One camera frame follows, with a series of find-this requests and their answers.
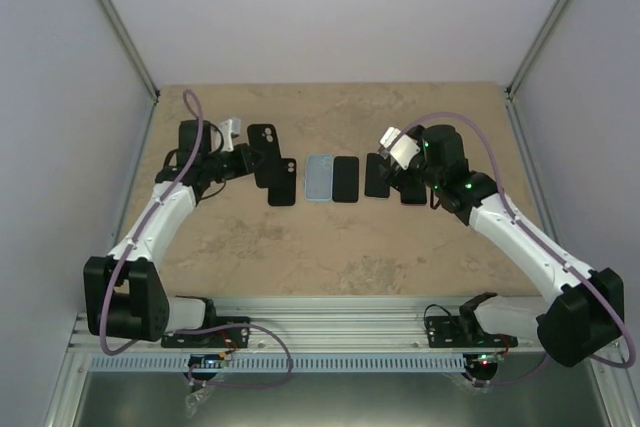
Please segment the left frame post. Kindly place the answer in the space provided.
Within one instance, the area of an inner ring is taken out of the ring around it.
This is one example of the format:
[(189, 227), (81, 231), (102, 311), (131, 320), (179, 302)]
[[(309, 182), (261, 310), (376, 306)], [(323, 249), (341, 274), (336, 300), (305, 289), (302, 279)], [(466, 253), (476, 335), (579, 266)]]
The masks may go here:
[(128, 57), (134, 71), (139, 80), (143, 84), (145, 90), (149, 94), (153, 102), (157, 102), (159, 98), (159, 89), (153, 81), (152, 76), (145, 65), (133, 39), (125, 26), (114, 2), (112, 0), (97, 0), (101, 10), (103, 11), (108, 24), (114, 32), (117, 40), (121, 44), (126, 56)]

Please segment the right frame post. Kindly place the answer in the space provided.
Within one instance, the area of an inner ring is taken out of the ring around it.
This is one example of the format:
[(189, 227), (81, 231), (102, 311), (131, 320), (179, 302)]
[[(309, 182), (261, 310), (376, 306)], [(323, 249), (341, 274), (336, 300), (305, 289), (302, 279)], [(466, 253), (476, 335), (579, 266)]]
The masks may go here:
[(510, 100), (514, 100), (523, 86), (529, 72), (534, 67), (554, 31), (562, 21), (573, 0), (555, 0), (532, 44), (519, 64), (512, 80), (504, 91)]

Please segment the frame post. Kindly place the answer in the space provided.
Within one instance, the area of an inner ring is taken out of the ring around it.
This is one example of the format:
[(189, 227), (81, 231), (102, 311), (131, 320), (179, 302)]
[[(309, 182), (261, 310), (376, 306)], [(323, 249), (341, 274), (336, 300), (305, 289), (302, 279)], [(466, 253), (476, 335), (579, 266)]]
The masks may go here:
[(121, 44), (126, 56), (128, 57), (134, 71), (139, 80), (143, 84), (145, 90), (149, 94), (153, 102), (157, 102), (159, 98), (159, 89), (153, 81), (152, 76), (145, 65), (133, 39), (125, 26), (114, 2), (112, 0), (97, 0), (101, 10), (103, 11), (108, 24), (114, 32), (117, 40)]
[(523, 86), (529, 72), (534, 67), (554, 31), (562, 21), (573, 0), (555, 0), (532, 44), (519, 64), (512, 80), (504, 91), (510, 100), (514, 100)]

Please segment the light blue phone case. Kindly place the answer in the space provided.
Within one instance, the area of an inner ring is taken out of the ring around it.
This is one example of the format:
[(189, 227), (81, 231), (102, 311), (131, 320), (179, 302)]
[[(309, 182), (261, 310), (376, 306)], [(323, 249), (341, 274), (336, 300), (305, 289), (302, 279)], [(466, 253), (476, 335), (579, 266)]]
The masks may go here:
[(333, 188), (334, 157), (331, 154), (311, 154), (305, 165), (304, 195), (308, 201), (330, 201)]

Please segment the circuit board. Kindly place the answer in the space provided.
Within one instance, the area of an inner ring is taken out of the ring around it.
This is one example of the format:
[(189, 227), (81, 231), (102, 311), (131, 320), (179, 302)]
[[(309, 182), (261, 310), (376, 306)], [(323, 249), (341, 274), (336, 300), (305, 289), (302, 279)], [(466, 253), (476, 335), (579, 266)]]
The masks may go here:
[(504, 361), (508, 352), (505, 349), (491, 353), (473, 353), (464, 356), (466, 367), (471, 370), (488, 368), (491, 365), (498, 365)]
[(234, 353), (235, 350), (225, 350), (219, 353), (191, 355), (187, 365), (193, 369), (224, 369), (233, 361)]

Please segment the aluminium rail beam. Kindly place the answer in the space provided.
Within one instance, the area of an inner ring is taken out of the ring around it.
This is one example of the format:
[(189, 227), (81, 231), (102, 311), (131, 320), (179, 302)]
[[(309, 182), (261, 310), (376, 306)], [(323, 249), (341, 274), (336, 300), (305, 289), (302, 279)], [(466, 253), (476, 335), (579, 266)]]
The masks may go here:
[[(397, 353), (429, 352), (423, 324), (427, 305), (438, 304), (452, 314), (470, 298), (425, 296), (244, 296), (214, 297), (220, 316), (249, 317), (251, 323), (278, 335), (295, 353)], [(535, 316), (548, 309), (537, 296), (498, 296), (490, 307), (479, 307), (478, 313), (489, 309), (490, 327), (498, 333), (534, 335)], [(519, 309), (516, 320), (507, 320), (507, 313)], [(97, 337), (90, 334), (86, 314), (76, 317), (69, 351), (100, 353)], [(248, 352), (280, 353), (278, 344), (266, 334), (251, 329)]]

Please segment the right circuit board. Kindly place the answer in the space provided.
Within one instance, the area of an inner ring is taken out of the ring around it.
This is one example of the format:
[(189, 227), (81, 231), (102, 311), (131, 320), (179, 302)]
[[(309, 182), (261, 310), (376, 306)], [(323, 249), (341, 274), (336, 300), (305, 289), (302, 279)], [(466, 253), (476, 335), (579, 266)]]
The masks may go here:
[(491, 353), (473, 353), (464, 356), (466, 367), (471, 370), (488, 368), (491, 365), (498, 365), (504, 361), (508, 352), (505, 349)]

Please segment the clear plastic bag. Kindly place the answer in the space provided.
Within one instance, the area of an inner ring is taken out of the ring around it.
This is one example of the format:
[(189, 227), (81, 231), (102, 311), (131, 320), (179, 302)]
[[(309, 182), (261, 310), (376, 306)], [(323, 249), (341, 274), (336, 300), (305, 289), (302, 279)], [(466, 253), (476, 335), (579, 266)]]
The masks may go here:
[(190, 391), (185, 397), (185, 417), (190, 419), (195, 416), (199, 408), (210, 398), (209, 386), (191, 385)]

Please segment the phone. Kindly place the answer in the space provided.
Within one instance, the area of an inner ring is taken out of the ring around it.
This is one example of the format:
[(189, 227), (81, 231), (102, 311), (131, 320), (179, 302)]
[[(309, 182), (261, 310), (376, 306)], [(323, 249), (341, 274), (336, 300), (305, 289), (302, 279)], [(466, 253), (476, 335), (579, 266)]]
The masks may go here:
[(278, 134), (273, 124), (250, 124), (247, 127), (249, 145), (259, 154), (254, 170), (258, 188), (269, 189), (280, 185), (283, 177)]
[(291, 207), (296, 203), (297, 162), (282, 158), (268, 187), (267, 203), (271, 207)]

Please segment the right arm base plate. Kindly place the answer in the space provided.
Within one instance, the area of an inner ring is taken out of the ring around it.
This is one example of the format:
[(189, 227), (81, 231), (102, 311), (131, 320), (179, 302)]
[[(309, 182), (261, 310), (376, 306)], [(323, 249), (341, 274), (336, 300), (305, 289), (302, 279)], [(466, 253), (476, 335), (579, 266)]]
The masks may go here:
[(486, 348), (507, 350), (517, 347), (516, 337), (491, 334), (480, 327), (475, 307), (464, 304), (454, 314), (439, 304), (429, 304), (423, 311), (423, 325), (431, 348)]

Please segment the silver-edged black smartphone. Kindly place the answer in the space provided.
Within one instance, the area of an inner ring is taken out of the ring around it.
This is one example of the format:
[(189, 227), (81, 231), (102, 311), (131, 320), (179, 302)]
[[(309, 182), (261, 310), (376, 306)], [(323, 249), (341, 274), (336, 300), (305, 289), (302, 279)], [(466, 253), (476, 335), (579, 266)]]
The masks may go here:
[(385, 180), (388, 162), (377, 153), (368, 153), (365, 166), (364, 195), (367, 198), (388, 199), (390, 186)]

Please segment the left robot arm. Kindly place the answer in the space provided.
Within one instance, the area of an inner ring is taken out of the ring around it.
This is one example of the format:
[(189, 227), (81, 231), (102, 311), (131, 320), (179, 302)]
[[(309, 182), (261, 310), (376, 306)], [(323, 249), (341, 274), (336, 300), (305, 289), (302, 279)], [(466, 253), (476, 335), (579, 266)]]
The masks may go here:
[(83, 268), (87, 324), (93, 335), (155, 342), (184, 331), (197, 346), (216, 340), (219, 323), (212, 302), (169, 297), (159, 269), (181, 224), (209, 198), (209, 188), (253, 174), (261, 156), (248, 144), (235, 143), (240, 132), (237, 118), (219, 124), (180, 123), (178, 146), (166, 155), (143, 212), (107, 255), (90, 257)]

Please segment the black smartphone from purple case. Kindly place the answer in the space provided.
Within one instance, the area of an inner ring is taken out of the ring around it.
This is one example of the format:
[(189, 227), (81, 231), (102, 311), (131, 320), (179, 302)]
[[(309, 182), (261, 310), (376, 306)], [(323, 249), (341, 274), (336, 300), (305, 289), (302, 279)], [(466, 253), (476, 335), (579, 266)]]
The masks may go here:
[(427, 204), (427, 190), (424, 184), (406, 184), (400, 189), (400, 201), (405, 206), (425, 206)]

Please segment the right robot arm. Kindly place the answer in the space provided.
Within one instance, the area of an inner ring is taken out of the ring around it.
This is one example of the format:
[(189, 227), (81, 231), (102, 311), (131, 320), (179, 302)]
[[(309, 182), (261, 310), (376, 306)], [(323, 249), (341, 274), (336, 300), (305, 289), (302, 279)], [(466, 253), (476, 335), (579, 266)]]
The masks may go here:
[(539, 292), (530, 301), (494, 293), (472, 298), (459, 309), (464, 342), (481, 346), (499, 334), (535, 340), (553, 360), (572, 367), (628, 338), (621, 277), (562, 249), (514, 206), (497, 175), (472, 170), (453, 126), (390, 127), (379, 145), (388, 184), (428, 188), (437, 206), (498, 247)]

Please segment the left circuit board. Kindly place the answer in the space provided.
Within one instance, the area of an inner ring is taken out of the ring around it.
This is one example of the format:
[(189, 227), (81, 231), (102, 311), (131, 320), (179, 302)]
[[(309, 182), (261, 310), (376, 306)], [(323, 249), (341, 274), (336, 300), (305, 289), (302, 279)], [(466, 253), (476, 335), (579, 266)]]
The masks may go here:
[(224, 369), (233, 361), (234, 353), (235, 350), (225, 350), (219, 353), (191, 355), (187, 365), (193, 369)]

